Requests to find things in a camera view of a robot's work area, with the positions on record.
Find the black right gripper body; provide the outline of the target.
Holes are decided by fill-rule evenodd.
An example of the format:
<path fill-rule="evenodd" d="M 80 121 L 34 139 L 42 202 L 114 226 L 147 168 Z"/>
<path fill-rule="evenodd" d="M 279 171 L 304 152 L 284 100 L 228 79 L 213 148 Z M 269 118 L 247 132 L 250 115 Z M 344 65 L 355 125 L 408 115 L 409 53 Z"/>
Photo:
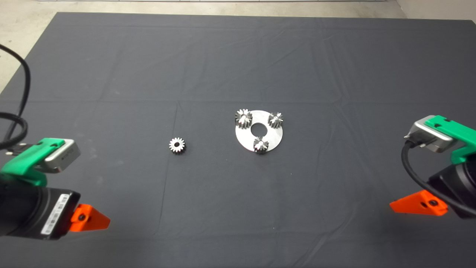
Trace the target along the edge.
<path fill-rule="evenodd" d="M 476 156 L 451 164 L 432 175 L 428 183 L 439 192 L 469 208 L 476 208 Z"/>

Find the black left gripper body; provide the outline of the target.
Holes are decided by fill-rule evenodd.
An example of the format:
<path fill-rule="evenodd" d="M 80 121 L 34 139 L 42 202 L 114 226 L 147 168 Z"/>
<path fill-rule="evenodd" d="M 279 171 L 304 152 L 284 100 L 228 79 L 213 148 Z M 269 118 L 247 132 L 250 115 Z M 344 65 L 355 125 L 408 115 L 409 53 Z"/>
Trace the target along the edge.
<path fill-rule="evenodd" d="M 58 240 L 70 229 L 80 193 L 69 189 L 2 182 L 0 234 L 26 239 Z"/>

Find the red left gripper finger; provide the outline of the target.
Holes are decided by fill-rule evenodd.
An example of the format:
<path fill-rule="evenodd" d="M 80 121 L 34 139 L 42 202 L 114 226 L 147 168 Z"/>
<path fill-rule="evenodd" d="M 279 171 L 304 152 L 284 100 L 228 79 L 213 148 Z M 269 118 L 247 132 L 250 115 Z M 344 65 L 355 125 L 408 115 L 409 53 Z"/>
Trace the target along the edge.
<path fill-rule="evenodd" d="M 70 219 L 71 232 L 105 230 L 110 219 L 91 205 L 79 204 Z"/>

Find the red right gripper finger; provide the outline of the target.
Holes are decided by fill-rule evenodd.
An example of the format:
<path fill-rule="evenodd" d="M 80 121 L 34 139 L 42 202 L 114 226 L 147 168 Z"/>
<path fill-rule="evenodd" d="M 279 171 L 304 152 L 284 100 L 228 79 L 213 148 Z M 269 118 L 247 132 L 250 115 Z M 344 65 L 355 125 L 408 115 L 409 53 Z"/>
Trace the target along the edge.
<path fill-rule="evenodd" d="M 389 204 L 395 213 L 440 217 L 448 212 L 448 205 L 427 190 L 421 190 Z"/>

